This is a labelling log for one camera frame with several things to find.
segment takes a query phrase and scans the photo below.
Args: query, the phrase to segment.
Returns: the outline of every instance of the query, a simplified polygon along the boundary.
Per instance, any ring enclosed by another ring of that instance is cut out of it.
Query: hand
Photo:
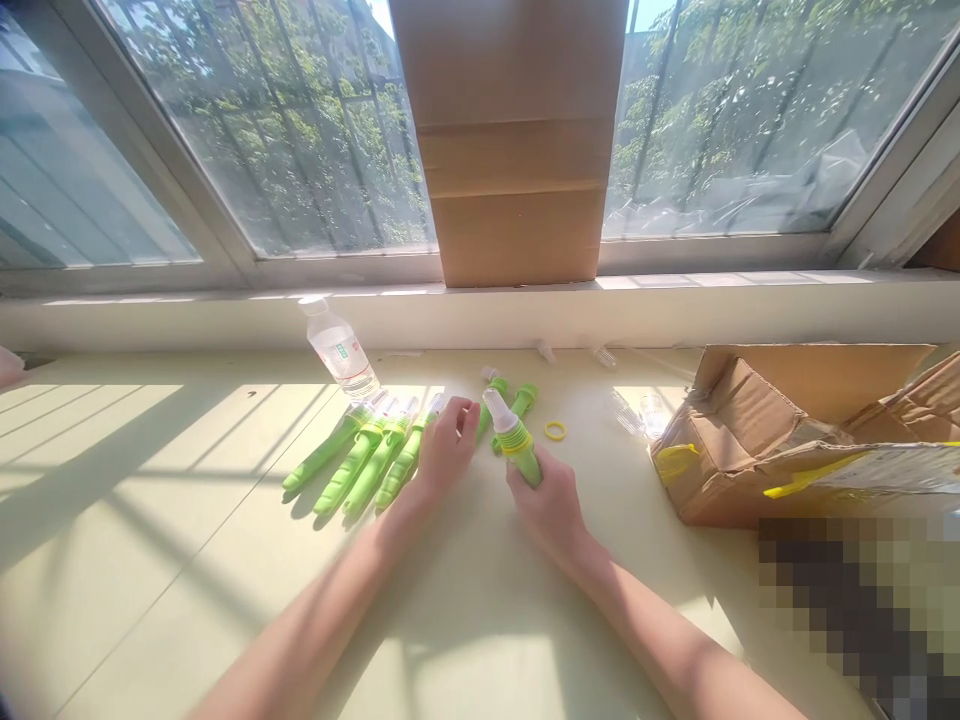
[[[479,422],[480,403],[450,398],[440,417],[423,431],[418,481],[445,494],[463,476],[473,458]]]
[[[567,574],[572,574],[580,552],[592,540],[577,496],[577,477],[540,445],[534,446],[543,481],[527,485],[517,466],[507,464],[507,485],[520,517],[537,544]]]

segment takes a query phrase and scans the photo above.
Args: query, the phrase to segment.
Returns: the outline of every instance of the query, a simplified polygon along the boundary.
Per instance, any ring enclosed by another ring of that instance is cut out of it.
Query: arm
[[[377,591],[470,464],[479,417],[477,403],[450,400],[424,431],[417,476],[333,566],[264,629],[190,720],[310,716]]]
[[[543,482],[512,466],[507,483],[524,525],[587,594],[640,662],[678,720],[803,720],[739,659],[624,570],[587,530],[573,470],[537,447]]]

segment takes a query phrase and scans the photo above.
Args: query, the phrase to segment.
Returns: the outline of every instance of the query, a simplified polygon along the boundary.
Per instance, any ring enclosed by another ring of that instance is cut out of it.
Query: green spray bottle
[[[424,428],[437,419],[440,414],[440,407],[443,405],[443,393],[437,393],[427,405],[426,412],[422,413],[417,421],[410,428],[410,436],[407,438],[403,450],[397,455],[397,459],[390,466],[387,477],[383,484],[373,496],[373,504],[377,510],[386,510],[390,503],[397,499],[400,490],[407,484],[413,470],[420,459],[420,440],[423,436]]]
[[[540,463],[533,452],[533,438],[523,426],[523,422],[500,397],[500,393],[493,389],[483,391],[483,402],[490,408],[493,417],[493,431],[500,440],[503,454],[512,460],[527,481],[527,485],[536,488],[543,480],[540,472]]]
[[[480,375],[487,381],[488,388],[492,387],[499,392],[504,399],[506,399],[507,381],[500,377],[500,373],[496,368],[492,368],[489,365],[484,365],[483,369],[480,371]],[[490,427],[490,408],[488,408],[486,403],[484,403],[480,406],[480,422],[477,423],[477,445],[480,444],[480,441],[483,439],[488,427]]]
[[[510,410],[518,418],[522,419],[524,415],[527,414],[527,411],[533,407],[534,401],[537,399],[537,386],[533,383],[524,383],[520,386],[520,389],[517,390],[517,394],[513,398],[513,405],[510,406]],[[493,425],[494,433],[496,433],[497,425]],[[500,447],[500,437],[499,434],[495,434],[493,440],[490,441],[490,447],[493,448],[495,455],[499,455],[502,451]]]
[[[399,412],[396,412],[399,403],[394,406],[395,412],[383,428],[380,444],[373,451],[370,459],[367,460],[367,464],[363,466],[363,470],[360,471],[360,476],[350,489],[347,499],[343,501],[343,514],[348,518],[359,517],[367,503],[370,502],[370,497],[380,484],[380,479],[403,447],[403,440],[407,436],[407,427],[410,425],[411,418],[416,415],[419,405],[420,400],[414,397],[410,398],[406,406]]]
[[[283,481],[283,489],[287,492],[295,492],[306,485],[313,476],[330,462],[340,451],[347,441],[356,436],[357,431],[364,425],[373,420],[373,413],[377,404],[386,397],[387,391],[380,389],[370,399],[358,405],[351,405],[340,422],[333,429],[333,432],[327,436],[314,450],[307,456],[307,459],[300,463],[297,468],[287,475]]]
[[[396,404],[396,398],[389,402],[381,401],[376,413],[377,417],[360,428],[353,448],[344,461],[340,463],[340,467],[337,468],[333,477],[330,478],[330,482],[323,489],[323,494],[317,500],[317,504],[313,506],[313,511],[317,515],[332,515],[340,507],[340,503],[350,492],[350,488],[353,487],[353,483],[360,471],[363,470],[363,466],[367,464],[367,460],[373,455],[373,451],[380,445],[380,440],[383,438],[383,428],[386,426]]]

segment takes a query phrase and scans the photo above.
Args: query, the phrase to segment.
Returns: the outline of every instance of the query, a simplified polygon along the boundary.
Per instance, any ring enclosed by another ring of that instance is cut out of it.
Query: window glass
[[[386,0],[102,0],[263,258],[431,250]]]
[[[829,229],[954,0],[632,0],[603,238]]]
[[[0,7],[0,269],[199,261]]]

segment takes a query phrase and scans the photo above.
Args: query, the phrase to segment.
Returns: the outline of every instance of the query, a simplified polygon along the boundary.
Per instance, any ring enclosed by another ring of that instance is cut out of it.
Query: light green table surface
[[[869,718],[853,687],[760,607],[752,534],[684,527],[646,446],[604,405],[675,405],[685,382],[627,351],[379,357],[393,390],[479,398],[494,365],[534,382],[535,438],[576,468],[587,524],[620,562],[811,718]],[[695,353],[662,353],[692,369]],[[280,483],[346,399],[315,356],[78,356],[0,394],[0,682],[25,720],[178,718],[357,527],[320,528],[323,475]],[[504,461],[465,481],[372,607],[319,717],[668,718],[581,593],[521,535]]]

